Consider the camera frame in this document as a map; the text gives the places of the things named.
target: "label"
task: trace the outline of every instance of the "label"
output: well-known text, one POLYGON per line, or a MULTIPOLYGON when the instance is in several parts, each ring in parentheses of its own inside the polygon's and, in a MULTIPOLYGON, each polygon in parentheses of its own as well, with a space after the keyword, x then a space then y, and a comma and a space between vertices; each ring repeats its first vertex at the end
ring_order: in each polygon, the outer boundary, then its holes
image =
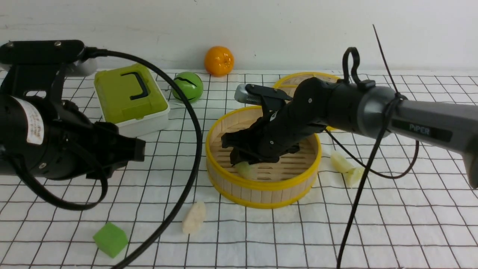
POLYGON ((449 130, 416 124, 412 122, 392 120, 391 125, 395 128, 402 129, 409 133, 431 137, 433 139, 437 139, 443 142, 450 142, 451 137, 453 136, 453 133, 449 130))
POLYGON ((36 107, 27 101, 13 97, 23 108, 27 117, 27 143, 41 145, 45 135, 42 116, 36 107))

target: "yellow rim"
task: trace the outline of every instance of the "yellow rim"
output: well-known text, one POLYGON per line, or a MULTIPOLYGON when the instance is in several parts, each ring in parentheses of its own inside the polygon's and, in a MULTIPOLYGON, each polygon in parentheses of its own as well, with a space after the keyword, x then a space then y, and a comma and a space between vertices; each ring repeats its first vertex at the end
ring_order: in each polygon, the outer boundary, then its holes
POLYGON ((245 108, 240 108, 237 110, 234 110, 232 112, 229 112, 225 114, 224 116, 220 117, 209 129, 209 132, 207 133, 206 137, 206 159, 210 161, 210 164, 213 166, 213 169, 221 175, 222 178, 228 180, 231 183, 234 183, 236 185, 239 185, 241 187, 244 187, 246 189, 251 189, 251 190, 259 190, 259 191, 279 191, 283 190, 286 188, 293 187, 297 184, 302 183, 304 180, 307 180, 309 177, 312 176, 314 171, 316 171, 316 168, 320 164, 320 158, 322 156, 322 147, 320 144, 319 136, 317 134, 314 134, 314 138, 317 142, 317 147, 318 147, 318 152, 317 156, 312 163, 312 165, 307 169, 304 173, 300 174, 299 176, 293 177, 288 180, 280 181, 280 182, 258 182, 258 181, 251 181, 247 179, 240 178, 234 174, 229 173, 227 170, 222 168, 217 161, 213 158, 212 153, 211 153, 211 148, 209 146, 209 141, 211 139, 211 130, 214 130, 218 124, 222 122, 225 118, 235 114, 239 113, 241 111, 245 110, 250 110, 250 109, 261 109, 260 106, 250 106, 250 107, 245 107, 245 108))
MULTIPOLYGON (((281 78, 280 80, 278 80, 278 81, 274 84, 273 88, 274 88, 274 89, 277 89, 277 88, 279 88, 279 87, 295 88, 295 87, 297 87, 298 85, 286 85, 286 86, 281 86, 281 84, 284 83, 284 81, 286 81, 286 80, 288 80, 288 79, 295 78, 295 77, 298 77, 298 76, 305 76, 305 75, 312 75, 312 76, 314 76, 314 77, 326 77, 326 78, 340 79, 340 78, 337 77, 337 76, 329 75, 329 74, 326 74, 326 73, 320 73, 320 72, 300 72, 300 73, 290 74, 290 75, 288 75, 288 76, 285 76, 285 77, 281 78)), ((334 131, 334 130, 336 130, 336 128, 327 126, 327 130, 329 130, 329 131, 334 131)))
POLYGON ((208 176, 209 176, 209 181, 211 182, 211 184, 214 186, 214 188, 222 195, 224 196, 226 199, 230 200, 231 202, 234 202, 236 204, 240 204, 240 205, 243 205, 243 206, 247 206, 247 207, 252 207, 252 208, 257 208, 257 209, 273 209, 273 208, 279 208, 279 207, 284 207, 284 206, 287 206, 287 205, 290 205, 292 203, 295 203, 297 202, 298 200, 300 200, 302 197, 304 197, 309 191, 310 189, 312 188, 312 186, 314 185, 314 182, 315 179, 312 184, 310 184, 310 186, 307 186, 307 188, 301 192, 299 195, 295 196, 294 198, 290 199, 290 200, 286 200, 286 201, 282 201, 282 202, 277 202, 277 203, 259 203, 259 202, 251 202, 251 201, 246 201, 246 200, 242 200, 242 199, 239 199, 237 197, 234 197, 232 195, 230 195, 229 193, 225 192, 223 189, 221 189, 215 182, 214 180, 212 179, 212 176, 211 174, 209 173, 209 171, 207 172, 208 176))

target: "food piece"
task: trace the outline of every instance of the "food piece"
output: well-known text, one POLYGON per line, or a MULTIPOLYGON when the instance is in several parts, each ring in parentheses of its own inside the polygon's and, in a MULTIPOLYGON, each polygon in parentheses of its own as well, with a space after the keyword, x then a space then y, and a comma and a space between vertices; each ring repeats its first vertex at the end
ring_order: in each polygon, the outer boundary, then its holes
POLYGON ((128 245, 126 233, 111 222, 106 223, 93 236, 99 250, 110 258, 116 257, 128 245))
POLYGON ((183 220, 183 233, 193 234, 197 232, 206 219, 206 205, 204 202, 196 202, 183 220))
POLYGON ((240 162, 236 164, 234 168, 243 179, 254 180, 257 178, 256 169, 248 162, 240 162))
POLYGON ((204 67, 212 76, 223 77, 234 68, 234 56, 228 48, 214 46, 206 53, 204 67))
MULTIPOLYGON (((183 91, 184 95, 190 103, 193 103, 203 94, 203 82, 201 78, 193 72, 182 72, 179 73, 175 78, 174 82, 179 86, 183 91)), ((181 101, 177 92, 173 89, 173 96, 181 101)))
POLYGON ((355 167, 349 172, 347 172, 345 174, 345 186, 347 188, 353 188, 357 186, 360 180, 362 179, 364 170, 365 168, 360 166, 360 167, 355 167))
POLYGON ((330 161, 332 162, 332 166, 339 173, 347 173, 355 168, 355 166, 353 166, 349 161, 347 161, 344 156, 342 156, 335 150, 332 151, 332 154, 330 155, 330 161))

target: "green sponge cube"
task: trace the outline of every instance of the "green sponge cube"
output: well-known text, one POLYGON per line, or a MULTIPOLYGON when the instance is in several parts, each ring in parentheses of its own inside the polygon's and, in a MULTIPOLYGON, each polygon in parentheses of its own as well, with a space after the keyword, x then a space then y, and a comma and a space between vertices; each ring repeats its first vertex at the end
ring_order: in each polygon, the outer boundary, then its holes
POLYGON ((94 236, 99 250, 111 258, 116 257, 128 244, 126 233, 111 222, 106 223, 94 236))

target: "white wall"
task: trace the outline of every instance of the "white wall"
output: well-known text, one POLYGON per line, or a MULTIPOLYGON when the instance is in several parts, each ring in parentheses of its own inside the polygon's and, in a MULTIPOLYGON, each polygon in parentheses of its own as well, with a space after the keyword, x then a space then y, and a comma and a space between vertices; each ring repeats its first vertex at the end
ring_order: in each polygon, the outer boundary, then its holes
MULTIPOLYGON (((237 69, 478 69, 477 0, 0 0, 0 43, 80 39, 162 68, 202 68, 224 45, 237 69)), ((123 63, 104 60, 102 67, 123 63)))

